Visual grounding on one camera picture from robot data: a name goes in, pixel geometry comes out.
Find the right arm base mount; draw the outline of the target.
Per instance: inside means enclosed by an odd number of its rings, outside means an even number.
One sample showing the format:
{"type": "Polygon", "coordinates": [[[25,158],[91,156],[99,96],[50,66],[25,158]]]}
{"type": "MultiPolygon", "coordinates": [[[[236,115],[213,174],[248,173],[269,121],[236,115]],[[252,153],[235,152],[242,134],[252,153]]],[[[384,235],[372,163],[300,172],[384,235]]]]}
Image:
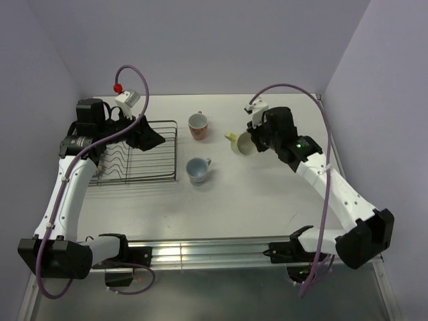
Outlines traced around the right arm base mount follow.
{"type": "Polygon", "coordinates": [[[316,253],[305,251],[297,238],[291,238],[288,241],[269,243],[263,255],[268,257],[272,264],[313,263],[316,253]]]}

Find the cream and brown tumbler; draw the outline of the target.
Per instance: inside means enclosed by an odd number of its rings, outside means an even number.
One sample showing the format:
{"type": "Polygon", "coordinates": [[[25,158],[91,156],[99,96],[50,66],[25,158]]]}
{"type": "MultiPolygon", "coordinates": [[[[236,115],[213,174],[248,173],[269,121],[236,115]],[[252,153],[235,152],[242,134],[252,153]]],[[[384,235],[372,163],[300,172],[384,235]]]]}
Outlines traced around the cream and brown tumbler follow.
{"type": "Polygon", "coordinates": [[[95,177],[102,176],[103,170],[104,170],[104,162],[100,161],[96,167],[96,172],[95,172],[94,176],[95,177]]]}

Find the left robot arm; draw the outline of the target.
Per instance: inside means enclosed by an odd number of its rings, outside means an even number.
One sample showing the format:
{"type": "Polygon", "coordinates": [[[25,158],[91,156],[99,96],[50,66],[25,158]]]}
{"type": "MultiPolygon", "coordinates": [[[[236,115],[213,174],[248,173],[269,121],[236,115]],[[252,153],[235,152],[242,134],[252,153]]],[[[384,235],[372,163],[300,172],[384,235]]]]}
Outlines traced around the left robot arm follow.
{"type": "Polygon", "coordinates": [[[77,229],[86,189],[109,144],[125,142],[147,151],[165,142],[146,116],[133,116],[137,101],[117,97],[117,120],[111,118],[112,107],[99,98],[77,103],[77,119],[60,143],[58,176],[49,205],[33,237],[21,239],[17,248],[38,279],[82,280],[97,263],[108,260],[122,267],[129,262],[125,235],[105,233],[79,243],[77,229]]]}

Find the pale yellow mug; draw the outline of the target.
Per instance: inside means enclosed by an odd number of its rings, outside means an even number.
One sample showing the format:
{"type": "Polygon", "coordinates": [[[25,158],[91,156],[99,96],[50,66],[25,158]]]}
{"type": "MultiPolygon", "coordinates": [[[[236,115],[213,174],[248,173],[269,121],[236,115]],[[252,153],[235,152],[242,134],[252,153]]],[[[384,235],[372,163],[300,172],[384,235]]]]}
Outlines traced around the pale yellow mug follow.
{"type": "Polygon", "coordinates": [[[258,153],[256,145],[251,140],[251,134],[243,132],[234,134],[228,132],[224,137],[230,142],[231,150],[238,156],[254,156],[258,153]]]}

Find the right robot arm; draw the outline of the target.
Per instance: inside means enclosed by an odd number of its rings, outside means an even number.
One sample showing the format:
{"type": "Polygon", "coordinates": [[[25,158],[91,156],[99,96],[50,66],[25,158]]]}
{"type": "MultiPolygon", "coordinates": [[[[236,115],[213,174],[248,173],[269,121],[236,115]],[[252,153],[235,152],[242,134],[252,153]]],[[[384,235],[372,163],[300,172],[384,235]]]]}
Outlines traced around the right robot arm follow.
{"type": "Polygon", "coordinates": [[[365,200],[330,166],[326,153],[311,137],[298,135],[288,107],[250,105],[245,111],[252,117],[247,132],[257,150],[273,150],[323,197],[342,226],[322,230],[306,225],[293,232],[281,249],[265,251],[266,256],[280,262],[304,262],[319,251],[321,259],[336,255],[356,270],[389,248],[394,215],[365,200]]]}

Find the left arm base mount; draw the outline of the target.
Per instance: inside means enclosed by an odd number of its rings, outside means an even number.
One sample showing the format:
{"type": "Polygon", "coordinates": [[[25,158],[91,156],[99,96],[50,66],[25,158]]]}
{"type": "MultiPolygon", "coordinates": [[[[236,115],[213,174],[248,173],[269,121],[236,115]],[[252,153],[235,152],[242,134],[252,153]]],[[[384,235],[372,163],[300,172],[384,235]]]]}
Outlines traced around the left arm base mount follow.
{"type": "Polygon", "coordinates": [[[150,268],[152,259],[151,246],[130,247],[124,234],[103,233],[100,234],[99,237],[115,237],[119,240],[120,244],[118,254],[112,258],[104,260],[102,262],[103,266],[107,266],[108,268],[132,268],[132,271],[127,273],[124,277],[114,276],[113,273],[106,272],[104,274],[104,283],[106,284],[108,290],[121,295],[135,295],[141,294],[152,288],[156,280],[156,276],[153,270],[150,268]],[[134,280],[136,268],[142,268],[151,274],[152,279],[148,285],[145,288],[135,292],[125,292],[123,290],[119,290],[119,288],[127,287],[132,283],[134,280]]]}

